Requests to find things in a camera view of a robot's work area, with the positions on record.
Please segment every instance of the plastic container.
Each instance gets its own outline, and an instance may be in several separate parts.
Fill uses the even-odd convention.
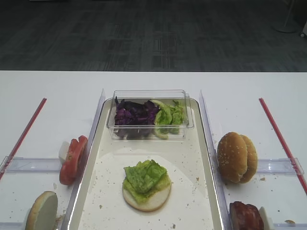
[[[184,119],[180,125],[116,125],[117,103],[125,102],[144,104],[148,100],[159,100],[167,105],[178,101],[183,107]],[[114,91],[106,126],[112,139],[184,139],[187,128],[193,127],[189,95],[184,90],[133,90]]]

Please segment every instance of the sliced tomato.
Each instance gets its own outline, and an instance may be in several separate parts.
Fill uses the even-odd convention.
[[[59,181],[64,185],[71,185],[76,179],[81,156],[87,144],[87,137],[80,136],[79,141],[71,140],[68,154],[59,173]]]

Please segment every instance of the white countertop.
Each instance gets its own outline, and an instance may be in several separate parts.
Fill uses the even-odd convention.
[[[0,161],[44,97],[18,157],[55,158],[63,141],[88,136],[102,89],[106,98],[114,90],[184,89],[196,100],[202,90],[215,142],[235,131],[253,140],[259,158],[286,158],[258,101],[264,98],[306,171],[306,86],[307,73],[0,71]]]

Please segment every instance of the red straw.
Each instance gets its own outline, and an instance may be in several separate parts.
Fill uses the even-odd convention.
[[[21,134],[21,136],[19,137],[17,143],[15,144],[13,150],[11,151],[9,157],[7,158],[2,171],[0,172],[0,180],[2,178],[2,176],[4,175],[5,169],[8,167],[8,165],[10,164],[10,162],[12,161],[13,157],[15,156],[17,150],[19,149],[21,143],[23,142],[25,136],[27,135],[27,133],[29,132],[32,124],[34,123],[35,119],[37,118],[39,112],[42,110],[45,102],[46,102],[46,98],[43,98],[41,103],[39,104],[38,108],[36,109],[35,113],[33,114],[33,116],[31,117],[31,120],[29,121],[29,123],[27,124],[27,126],[25,127],[23,133]]]
[[[259,101],[260,101],[260,103],[261,103],[261,105],[262,105],[262,107],[263,107],[263,109],[264,109],[268,119],[270,120],[270,123],[272,124],[272,126],[273,126],[273,128],[275,130],[275,133],[276,133],[276,135],[277,135],[281,145],[283,146],[284,151],[286,152],[288,158],[290,159],[290,161],[291,161],[291,163],[293,165],[293,168],[294,168],[294,170],[296,172],[296,175],[297,175],[297,177],[298,177],[298,179],[299,179],[299,181],[300,181],[300,183],[301,183],[301,185],[302,185],[302,187],[303,187],[303,189],[304,189],[304,191],[305,191],[305,193],[307,195],[307,183],[306,183],[303,175],[301,174],[298,166],[296,165],[294,156],[292,155],[289,147],[287,146],[287,144],[286,144],[286,142],[285,142],[285,140],[284,140],[284,138],[282,136],[282,133],[279,131],[279,128],[278,128],[277,124],[275,123],[275,121],[273,119],[273,116],[272,116],[272,114],[269,111],[269,108],[267,107],[266,103],[264,102],[264,99],[263,98],[259,98]]]

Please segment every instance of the white tray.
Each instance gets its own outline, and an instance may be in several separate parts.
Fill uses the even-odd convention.
[[[198,103],[191,99],[195,126],[180,141],[112,140],[106,128],[110,104],[104,103],[67,229],[221,229]],[[146,159],[165,166],[173,182],[167,203],[151,213],[131,208],[121,192],[123,167]]]

